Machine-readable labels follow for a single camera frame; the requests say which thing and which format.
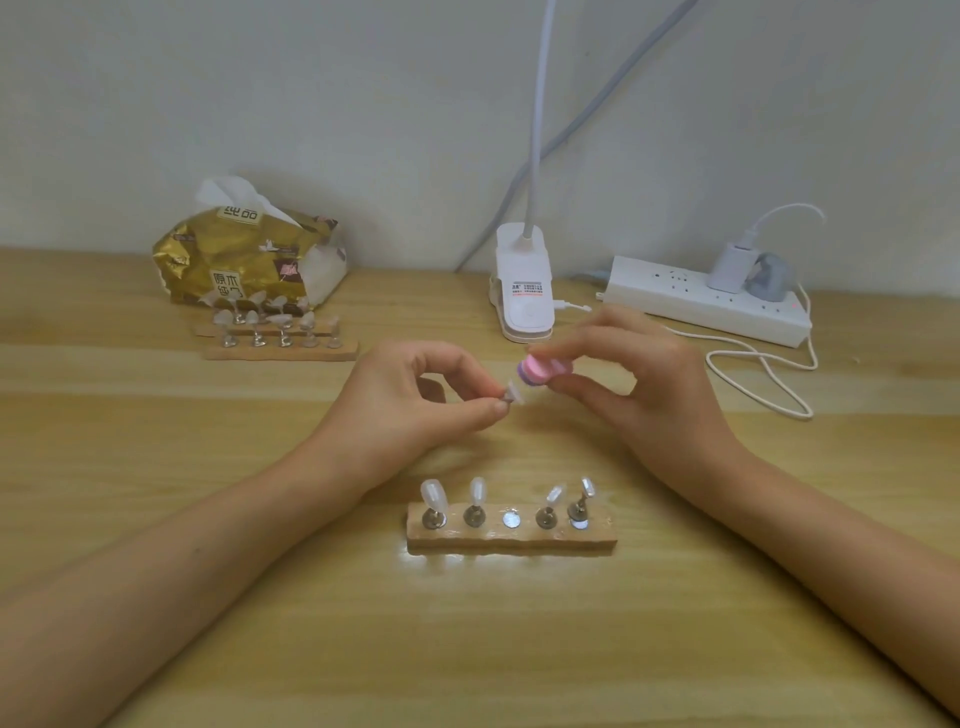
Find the printed label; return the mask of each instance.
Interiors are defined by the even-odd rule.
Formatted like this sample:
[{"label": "printed label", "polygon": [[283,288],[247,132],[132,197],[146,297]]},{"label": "printed label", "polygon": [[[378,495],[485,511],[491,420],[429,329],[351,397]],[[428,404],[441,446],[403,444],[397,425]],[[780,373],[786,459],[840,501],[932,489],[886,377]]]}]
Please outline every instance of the printed label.
[{"label": "printed label", "polygon": [[288,283],[303,283],[303,279],[300,277],[300,268],[295,259],[277,258],[274,261],[274,266],[280,280],[285,280]]},{"label": "printed label", "polygon": [[240,298],[247,298],[243,292],[243,286],[240,285],[240,274],[233,271],[210,271],[210,282],[217,289],[223,298],[230,295],[230,291],[236,291]]},{"label": "printed label", "polygon": [[542,296],[543,284],[536,281],[518,280],[514,283],[511,296]]},{"label": "printed label", "polygon": [[222,217],[224,220],[233,220],[244,225],[260,224],[260,212],[248,207],[221,207],[217,210],[217,217]]}]

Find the right hand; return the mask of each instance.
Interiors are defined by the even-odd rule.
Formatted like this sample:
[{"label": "right hand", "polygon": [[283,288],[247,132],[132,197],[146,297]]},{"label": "right hand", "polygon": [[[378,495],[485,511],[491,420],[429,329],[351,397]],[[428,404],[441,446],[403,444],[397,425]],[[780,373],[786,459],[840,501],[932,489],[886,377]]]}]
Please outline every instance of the right hand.
[{"label": "right hand", "polygon": [[746,454],[720,410],[700,350],[638,311],[605,305],[564,338],[529,351],[541,359],[604,359],[633,374],[629,395],[576,374],[555,376],[547,386],[615,427],[653,475],[689,500]]}]

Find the white cable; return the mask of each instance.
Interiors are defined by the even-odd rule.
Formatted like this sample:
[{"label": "white cable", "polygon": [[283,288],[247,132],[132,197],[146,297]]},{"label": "white cable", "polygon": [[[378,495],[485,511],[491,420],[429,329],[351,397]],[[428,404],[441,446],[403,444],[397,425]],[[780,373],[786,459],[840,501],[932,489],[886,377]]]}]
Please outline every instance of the white cable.
[{"label": "white cable", "polygon": [[826,224],[827,222],[827,214],[823,212],[816,205],[811,205],[810,203],[790,203],[789,205],[781,205],[779,207],[774,207],[769,212],[764,212],[762,215],[760,215],[759,219],[750,226],[750,230],[756,232],[756,229],[760,227],[760,223],[762,223],[772,214],[774,214],[775,212],[780,212],[782,209],[789,209],[790,207],[806,207],[807,209],[812,209],[814,212],[820,215],[820,219],[824,221],[824,224]]},{"label": "white cable", "polygon": [[[804,297],[804,309],[806,309],[806,313],[807,315],[809,315],[810,307],[811,307],[810,297],[806,295],[806,291],[804,290],[804,287],[801,286],[799,283],[797,283],[797,287],[799,288],[801,294]],[[712,335],[703,334],[703,333],[687,333],[686,331],[677,331],[675,328],[670,328],[670,327],[667,327],[667,330],[673,331],[675,334],[678,334],[679,336],[685,336],[688,339],[708,339],[709,341],[722,341],[725,344],[734,344],[738,347],[743,347],[742,351],[718,349],[708,353],[707,366],[710,368],[710,370],[714,374],[716,374],[725,382],[727,382],[731,387],[742,392],[751,400],[759,402],[764,407],[768,407],[769,409],[774,410],[774,412],[780,412],[781,415],[786,415],[787,417],[793,417],[797,420],[813,419],[813,408],[809,404],[807,404],[800,395],[798,395],[796,392],[790,389],[790,387],[788,387],[783,382],[782,379],[780,379],[776,374],[774,374],[774,371],[773,369],[770,368],[770,364],[769,364],[769,362],[771,361],[776,361],[779,364],[784,364],[792,369],[802,369],[805,372],[814,371],[818,366],[820,366],[820,362],[817,360],[817,352],[813,350],[812,334],[806,337],[806,348],[810,352],[810,363],[801,364],[800,362],[791,361],[790,359],[785,359],[782,356],[777,356],[776,354],[759,352],[750,344],[747,344],[745,341],[740,341],[738,339],[730,339],[730,338],[727,338],[726,336],[712,336]],[[740,358],[759,359],[760,364],[763,365],[763,369],[764,371],[766,371],[767,375],[771,379],[773,379],[774,383],[780,389],[786,392],[793,399],[794,402],[796,402],[800,407],[802,407],[803,410],[801,411],[801,410],[787,409],[786,407],[781,407],[779,404],[776,404],[769,400],[765,400],[760,395],[757,395],[751,392],[745,386],[743,386],[742,384],[736,381],[733,381],[733,379],[730,376],[721,372],[720,368],[713,363],[714,356],[739,356]]]},{"label": "white cable", "polygon": [[543,88],[546,86],[546,60],[550,53],[550,31],[557,0],[546,0],[543,26],[540,28],[540,58],[537,61],[537,85],[534,87],[534,117],[530,121],[530,186],[527,188],[527,216],[523,220],[523,237],[534,234],[537,213],[537,187],[540,183],[540,128],[543,125]]},{"label": "white cable", "polygon": [[570,301],[561,301],[560,299],[553,300],[553,307],[554,310],[557,311],[563,311],[567,308],[576,308],[578,311],[586,311],[587,313],[590,313],[593,310],[588,305],[578,305],[576,303],[571,303]]}]

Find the white wall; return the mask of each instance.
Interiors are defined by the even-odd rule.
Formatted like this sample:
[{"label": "white wall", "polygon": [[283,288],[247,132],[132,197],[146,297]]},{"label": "white wall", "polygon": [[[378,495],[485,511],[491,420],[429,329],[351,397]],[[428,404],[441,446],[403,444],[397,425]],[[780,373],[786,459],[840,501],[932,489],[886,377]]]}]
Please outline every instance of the white wall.
[{"label": "white wall", "polygon": [[[677,2],[560,0],[545,136]],[[354,260],[448,268],[526,153],[540,0],[13,5],[3,244],[146,251],[232,172],[341,219]],[[762,242],[812,287],[960,294],[958,29],[956,0],[701,0],[546,162],[555,272],[706,267],[809,200],[827,228]]]}]

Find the gray cable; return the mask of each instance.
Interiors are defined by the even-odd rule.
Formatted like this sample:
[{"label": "gray cable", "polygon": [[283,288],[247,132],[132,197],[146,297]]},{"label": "gray cable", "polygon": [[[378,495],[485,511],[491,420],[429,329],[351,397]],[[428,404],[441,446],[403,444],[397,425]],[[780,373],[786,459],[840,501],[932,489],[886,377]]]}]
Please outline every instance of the gray cable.
[{"label": "gray cable", "polygon": [[[571,121],[562,132],[554,136],[546,145],[540,150],[540,161],[543,161],[549,157],[553,152],[567,141],[573,134],[584,125],[593,113],[600,108],[600,106],[607,100],[607,97],[613,93],[613,90],[623,81],[624,76],[630,73],[631,69],[637,64],[637,62],[646,55],[647,51],[657,45],[660,42],[660,39],[663,38],[670,30],[677,25],[681,20],[684,19],[684,15],[690,12],[693,9],[693,6],[696,5],[699,0],[684,0],[676,10],[666,16],[663,22],[654,29],[654,32],[647,36],[643,42],[641,42],[635,49],[635,51],[616,69],[616,73],[613,74],[611,79],[607,81],[607,84],[600,89],[600,92],[593,97],[593,100],[587,104],[587,107],[577,114],[577,117]],[[496,214],[493,216],[493,219],[490,223],[483,229],[483,232],[480,233],[480,236],[476,239],[476,242],[470,246],[469,251],[466,255],[461,258],[460,262],[457,264],[457,267],[454,268],[454,271],[460,271],[468,261],[473,257],[473,255],[479,251],[484,243],[487,242],[488,238],[496,231],[497,227],[500,225],[500,222],[503,220],[503,216],[507,214],[507,210],[510,208],[510,204],[514,200],[516,192],[520,189],[520,186],[523,184],[523,181],[527,177],[527,172],[530,170],[530,162],[525,161],[523,166],[520,167],[516,174],[514,175],[513,180],[510,182],[510,186],[507,188],[507,194],[503,196],[503,202],[500,203],[499,209],[496,211]]]}]

